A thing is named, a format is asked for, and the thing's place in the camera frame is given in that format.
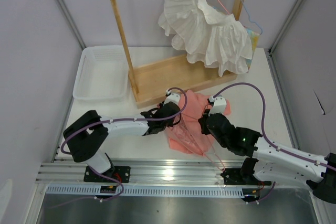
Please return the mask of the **pink skirt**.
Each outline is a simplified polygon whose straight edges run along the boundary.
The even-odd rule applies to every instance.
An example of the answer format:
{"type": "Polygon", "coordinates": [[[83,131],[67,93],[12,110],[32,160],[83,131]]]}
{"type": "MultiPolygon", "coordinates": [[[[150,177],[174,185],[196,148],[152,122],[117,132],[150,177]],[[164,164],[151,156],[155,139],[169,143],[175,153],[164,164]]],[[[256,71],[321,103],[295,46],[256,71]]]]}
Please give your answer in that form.
{"type": "Polygon", "coordinates": [[[215,141],[213,136],[201,133],[198,122],[205,108],[208,107],[209,96],[191,90],[186,92],[186,96],[187,106],[178,117],[180,122],[165,129],[167,141],[172,150],[204,156],[213,147],[215,141]]]}

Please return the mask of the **pink wire hanger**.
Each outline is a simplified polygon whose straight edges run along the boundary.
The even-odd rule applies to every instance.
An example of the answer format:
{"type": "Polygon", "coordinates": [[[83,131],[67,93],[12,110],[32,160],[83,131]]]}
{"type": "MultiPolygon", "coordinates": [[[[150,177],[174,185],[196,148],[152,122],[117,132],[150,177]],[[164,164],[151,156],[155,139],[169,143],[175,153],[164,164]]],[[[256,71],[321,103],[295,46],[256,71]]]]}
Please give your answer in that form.
{"type": "Polygon", "coordinates": [[[179,142],[192,154],[207,158],[220,172],[225,170],[224,162],[216,154],[211,137],[201,133],[201,127],[195,119],[182,119],[178,124],[179,142]]]}

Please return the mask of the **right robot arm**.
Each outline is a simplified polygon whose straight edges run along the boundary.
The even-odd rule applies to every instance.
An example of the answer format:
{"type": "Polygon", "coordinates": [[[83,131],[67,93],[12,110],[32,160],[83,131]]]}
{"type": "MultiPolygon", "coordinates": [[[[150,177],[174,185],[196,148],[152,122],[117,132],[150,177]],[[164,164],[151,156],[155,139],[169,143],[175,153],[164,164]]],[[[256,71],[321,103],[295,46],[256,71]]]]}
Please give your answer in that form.
{"type": "Polygon", "coordinates": [[[244,183],[289,184],[335,204],[334,153],[322,156],[280,145],[257,131],[235,127],[220,113],[205,113],[198,122],[202,134],[213,136],[221,147],[245,158],[239,174],[244,183]]]}

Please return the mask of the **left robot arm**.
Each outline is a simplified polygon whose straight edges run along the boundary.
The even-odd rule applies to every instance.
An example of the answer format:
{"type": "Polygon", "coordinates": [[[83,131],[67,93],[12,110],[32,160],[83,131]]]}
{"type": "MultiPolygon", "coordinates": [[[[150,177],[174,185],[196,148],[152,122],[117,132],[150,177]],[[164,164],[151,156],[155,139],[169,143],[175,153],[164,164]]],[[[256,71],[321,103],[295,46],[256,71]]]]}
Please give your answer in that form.
{"type": "Polygon", "coordinates": [[[60,151],[71,155],[76,163],[87,164],[102,182],[108,182],[114,176],[114,167],[109,156],[100,150],[108,137],[158,134],[173,126],[180,113],[179,106],[172,101],[161,103],[158,108],[141,112],[134,118],[104,118],[90,110],[64,130],[65,140],[60,151]]]}

